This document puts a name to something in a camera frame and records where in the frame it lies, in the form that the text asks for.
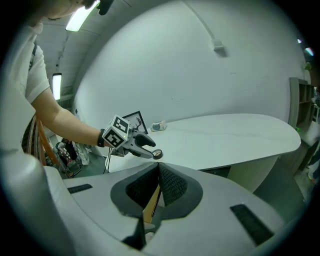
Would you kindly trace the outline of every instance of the sleeve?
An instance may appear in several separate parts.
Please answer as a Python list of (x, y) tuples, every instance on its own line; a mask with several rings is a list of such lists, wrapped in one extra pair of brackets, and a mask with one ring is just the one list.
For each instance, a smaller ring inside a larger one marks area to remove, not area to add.
[(32, 103), (45, 89), (49, 88), (44, 52), (38, 46), (33, 58), (32, 68), (29, 70), (25, 88), (25, 97)]

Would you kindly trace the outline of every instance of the black rubber pad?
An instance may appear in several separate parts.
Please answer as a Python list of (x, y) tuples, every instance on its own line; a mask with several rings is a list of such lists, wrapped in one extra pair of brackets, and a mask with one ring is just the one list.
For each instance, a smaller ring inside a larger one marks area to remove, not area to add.
[(257, 246), (274, 235), (246, 205), (239, 204), (230, 209)]
[(73, 193), (81, 192), (81, 191), (88, 190), (91, 188), (92, 188), (92, 186), (90, 184), (84, 184), (84, 185), (80, 185), (80, 186), (69, 187), (68, 190), (69, 190), (70, 194), (73, 194)]

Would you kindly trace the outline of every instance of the floor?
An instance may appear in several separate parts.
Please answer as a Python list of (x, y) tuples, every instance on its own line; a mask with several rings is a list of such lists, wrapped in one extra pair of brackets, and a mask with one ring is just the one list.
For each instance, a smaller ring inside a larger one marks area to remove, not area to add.
[(88, 153), (90, 158), (90, 163), (87, 166), (83, 166), (82, 170), (75, 176), (75, 178), (88, 177), (103, 174), (105, 170), (105, 158), (93, 153)]
[(305, 168), (303, 171), (298, 171), (295, 176), (295, 182), (299, 186), (301, 193), (304, 197), (304, 200), (308, 203), (311, 199), (312, 190), (315, 187), (315, 184), (308, 178), (308, 172), (315, 171), (318, 167), (319, 162), (310, 166), (309, 168)]
[(288, 223), (306, 209), (306, 201), (294, 177), (278, 159), (268, 176), (253, 193), (271, 205)]

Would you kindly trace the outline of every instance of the equipment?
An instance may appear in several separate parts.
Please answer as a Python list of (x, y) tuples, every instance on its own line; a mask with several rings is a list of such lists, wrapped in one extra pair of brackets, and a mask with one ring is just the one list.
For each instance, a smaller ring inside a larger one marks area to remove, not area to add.
[[(173, 164), (62, 180), (20, 152), (1, 163), (15, 214), (52, 254), (248, 255), (272, 247), (284, 225), (271, 206), (235, 182)], [(165, 207), (146, 244), (143, 209), (158, 184)]]
[(115, 115), (108, 123), (102, 138), (113, 148), (114, 156), (124, 157), (129, 152), (136, 157), (146, 159), (154, 156), (143, 146), (155, 147), (156, 143), (144, 132), (130, 126), (130, 122), (119, 115)]

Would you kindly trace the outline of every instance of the black mesh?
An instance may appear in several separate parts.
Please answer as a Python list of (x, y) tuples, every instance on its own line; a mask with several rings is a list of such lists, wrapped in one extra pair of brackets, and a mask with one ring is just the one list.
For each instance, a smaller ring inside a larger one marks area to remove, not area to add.
[(186, 180), (167, 170), (163, 165), (159, 166), (159, 171), (159, 185), (164, 204), (168, 206), (184, 195), (188, 185)]
[(143, 209), (146, 208), (150, 198), (158, 186), (158, 176), (158, 168), (148, 171), (126, 186), (126, 194)]

